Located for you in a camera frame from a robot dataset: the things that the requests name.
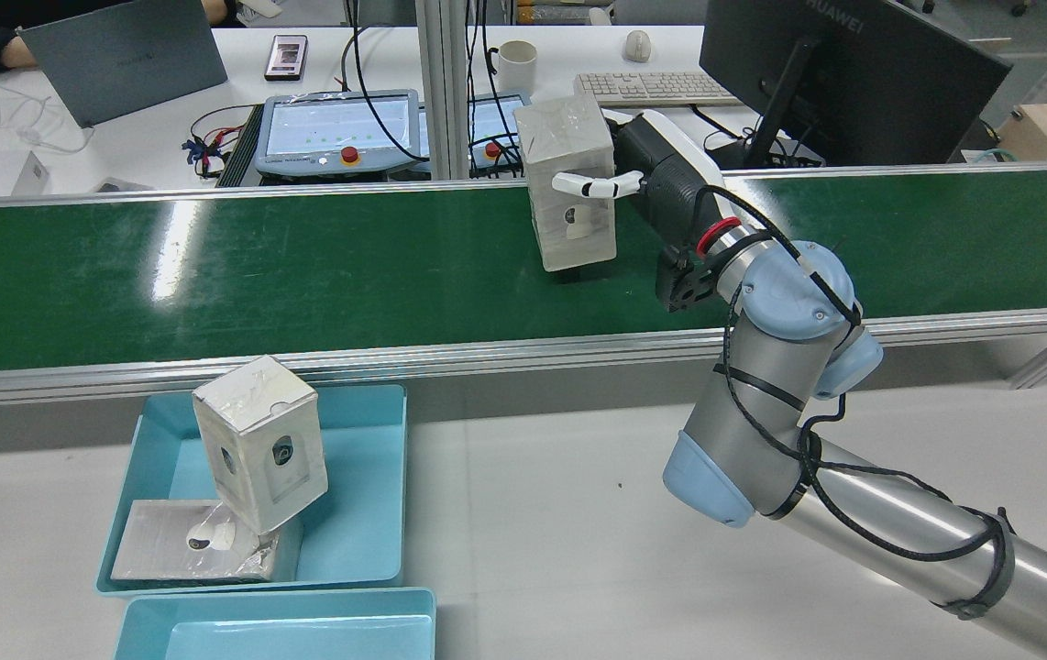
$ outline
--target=white table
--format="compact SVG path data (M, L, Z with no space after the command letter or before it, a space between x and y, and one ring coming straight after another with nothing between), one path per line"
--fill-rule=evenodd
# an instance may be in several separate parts
M535 43L537 83L533 100L555 100L573 92L575 74L583 71L610 70L696 70L700 26L659 25L646 28L652 37L650 62L625 62L621 56L625 35L631 26L491 26L489 46L508 39L525 39ZM338 91L335 76L340 74L340 51L352 36L349 28L299 28L309 38L306 72L297 83L269 83L263 80L263 66L271 39L275 34L292 34L285 29L217 29L215 38L221 50L229 81L218 87L190 93L136 113L105 122L79 154L62 154L57 150L34 148L42 163L50 171L46 194L81 194L91 192L105 177L139 183L159 191L188 191L213 188L213 180L203 180L185 162L181 145L188 139L188 126L209 110L242 104L260 104L268 96L281 93ZM422 91L422 72L416 28L380 28L374 26L361 35L365 86L370 89L414 88ZM475 57L475 91L489 92L485 63ZM351 59L349 70L352 71ZM359 89L355 71L349 83ZM59 104L54 89L42 71L22 70L0 74L0 85L38 97L51 96L47 113L36 128L42 141L66 148L79 147L84 131L75 127ZM36 104L19 107L22 97L0 91L1 112L6 118L14 109L13 120L0 127L0 150L29 150L17 130L28 126L36 116ZM747 109L725 108L713 112L723 118L732 130L753 126L756 116ZM684 126L695 138L712 132L711 127L689 113L669 110L667 115ZM198 126L198 134L221 126L243 122L247 110L231 110L209 117ZM717 138L710 146L721 144Z
M892 352L822 433L957 502L1007 506L1047 548L1047 384L1007 392L976 349ZM675 501L660 475L709 373L409 383L405 580L439 597L439 660L1031 658L783 525L729 530ZM94 442L127 443L133 422ZM0 455L0 657L109 657L125 602L92 581L128 456Z

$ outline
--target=monitor stand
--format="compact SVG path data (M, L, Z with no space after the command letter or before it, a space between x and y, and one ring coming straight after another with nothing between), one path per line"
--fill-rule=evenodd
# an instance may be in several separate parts
M814 50L820 43L820 38L801 37L793 45L793 53L788 56L788 62L784 64L784 72L780 74L780 83L772 91L767 108L763 112L759 128L751 141L737 139L730 145L708 151L719 169L771 167L772 144L776 141L780 126L784 124L784 116L793 105L793 96L796 96L800 81L804 78L808 60L812 58Z

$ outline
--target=red ring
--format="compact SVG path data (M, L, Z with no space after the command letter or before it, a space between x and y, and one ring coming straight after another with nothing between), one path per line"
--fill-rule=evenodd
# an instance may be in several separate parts
M698 240L698 244L695 245L695 254L699 258L705 258L707 250L712 249L712 244L715 244L715 239L719 237L719 234L734 229L736 226L740 226L740 219L736 216L726 217L723 220L717 221L710 229L705 230L704 236Z

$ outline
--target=light blue joint cap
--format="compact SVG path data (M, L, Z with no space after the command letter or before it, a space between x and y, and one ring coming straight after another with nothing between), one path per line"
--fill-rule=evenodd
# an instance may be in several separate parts
M836 295L846 306L853 305L853 281L837 255L811 241L794 244ZM779 245L751 262L742 280L740 302L756 327L789 342L821 337L843 322L842 313Z
M744 526L755 512L748 498L686 431L678 431L662 483L692 509L729 527Z
M863 378L883 362L883 347L870 331L866 330L854 343L838 355L833 362L825 365L825 371L817 380L814 396L820 400L830 400L848 393Z

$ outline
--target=white mug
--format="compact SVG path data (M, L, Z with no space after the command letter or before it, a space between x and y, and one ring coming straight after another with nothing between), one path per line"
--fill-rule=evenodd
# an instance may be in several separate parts
M487 67L495 74L495 91L535 91L535 46L531 43L506 41L497 48L489 48Z

